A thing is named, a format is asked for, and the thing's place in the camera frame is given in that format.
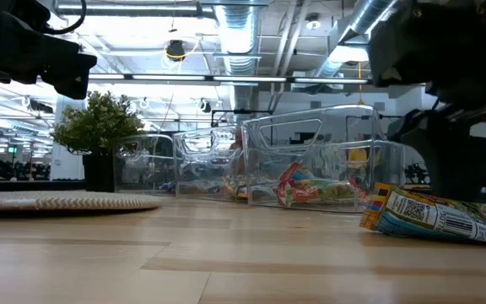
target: green plant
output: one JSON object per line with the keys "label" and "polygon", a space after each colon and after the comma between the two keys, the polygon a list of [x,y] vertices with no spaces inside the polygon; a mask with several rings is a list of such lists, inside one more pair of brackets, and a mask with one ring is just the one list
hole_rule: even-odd
{"label": "green plant", "polygon": [[117,99],[111,92],[88,93],[85,110],[70,106],[63,110],[62,120],[51,134],[54,141],[71,153],[106,155],[118,138],[140,134],[143,124],[137,113],[131,113],[131,101],[125,95]]}

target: wooden table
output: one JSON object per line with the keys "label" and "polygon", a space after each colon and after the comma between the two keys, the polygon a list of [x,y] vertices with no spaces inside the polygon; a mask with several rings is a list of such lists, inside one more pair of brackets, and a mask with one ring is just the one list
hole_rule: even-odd
{"label": "wooden table", "polygon": [[486,303],[486,246],[383,236],[353,215],[163,204],[0,216],[0,303]]}

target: woven placemat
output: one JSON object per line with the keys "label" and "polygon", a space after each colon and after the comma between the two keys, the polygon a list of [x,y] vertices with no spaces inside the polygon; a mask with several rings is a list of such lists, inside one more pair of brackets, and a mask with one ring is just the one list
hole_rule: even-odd
{"label": "woven placemat", "polygon": [[0,210],[15,209],[149,209],[159,207],[156,197],[85,191],[0,192]]}

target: transparent storage container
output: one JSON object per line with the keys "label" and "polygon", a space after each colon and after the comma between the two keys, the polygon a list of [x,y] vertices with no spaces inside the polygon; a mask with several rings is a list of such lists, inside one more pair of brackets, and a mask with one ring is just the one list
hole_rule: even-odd
{"label": "transparent storage container", "polygon": [[173,145],[172,138],[162,134],[120,139],[114,153],[116,192],[175,194]]}
{"label": "transparent storage container", "polygon": [[246,203],[242,141],[236,126],[174,134],[177,197]]}
{"label": "transparent storage container", "polygon": [[375,182],[403,184],[404,148],[372,106],[258,118],[243,132],[249,204],[358,213]]}

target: barcode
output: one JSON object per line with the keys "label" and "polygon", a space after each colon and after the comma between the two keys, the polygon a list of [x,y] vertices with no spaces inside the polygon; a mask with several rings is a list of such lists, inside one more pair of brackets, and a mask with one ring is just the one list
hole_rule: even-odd
{"label": "barcode", "polygon": [[412,199],[403,198],[402,200],[406,199],[406,208],[402,215],[405,215],[409,218],[423,221],[425,217],[425,204],[418,203]]}
{"label": "barcode", "polygon": [[461,236],[472,235],[473,221],[445,212],[444,231]]}

